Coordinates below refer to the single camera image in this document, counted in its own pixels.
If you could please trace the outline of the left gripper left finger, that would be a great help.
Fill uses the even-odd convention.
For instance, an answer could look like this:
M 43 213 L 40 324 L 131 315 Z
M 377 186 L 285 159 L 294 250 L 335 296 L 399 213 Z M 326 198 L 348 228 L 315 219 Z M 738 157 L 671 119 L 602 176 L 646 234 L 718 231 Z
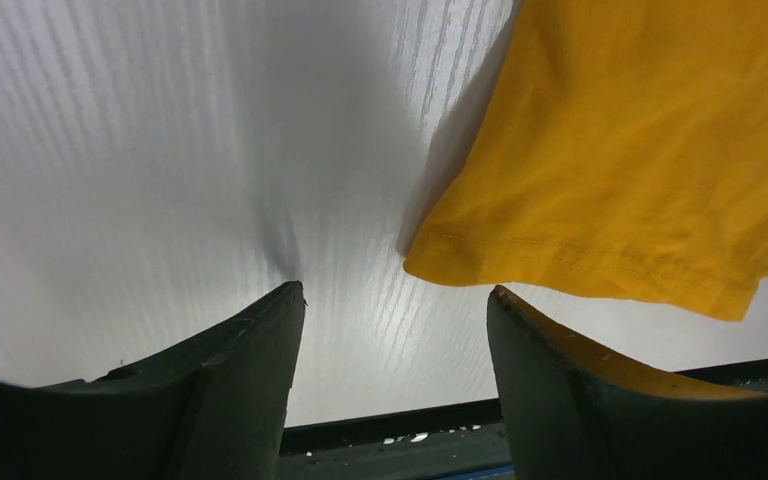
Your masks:
M 306 303 L 286 282 L 94 381 L 0 382 L 0 479 L 270 479 Z

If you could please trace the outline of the orange t shirt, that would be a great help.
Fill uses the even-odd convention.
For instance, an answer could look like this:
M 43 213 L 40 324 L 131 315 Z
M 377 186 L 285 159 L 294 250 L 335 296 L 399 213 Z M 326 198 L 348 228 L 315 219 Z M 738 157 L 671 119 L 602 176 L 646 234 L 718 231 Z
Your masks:
M 527 1 L 404 262 L 745 316 L 768 277 L 768 1 Z

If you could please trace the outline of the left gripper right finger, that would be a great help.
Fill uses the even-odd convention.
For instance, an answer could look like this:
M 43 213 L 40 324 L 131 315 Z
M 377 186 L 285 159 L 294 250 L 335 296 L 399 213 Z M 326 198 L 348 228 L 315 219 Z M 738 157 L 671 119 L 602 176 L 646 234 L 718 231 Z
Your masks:
M 685 375 L 491 292 L 487 335 L 520 479 L 768 479 L 768 360 Z

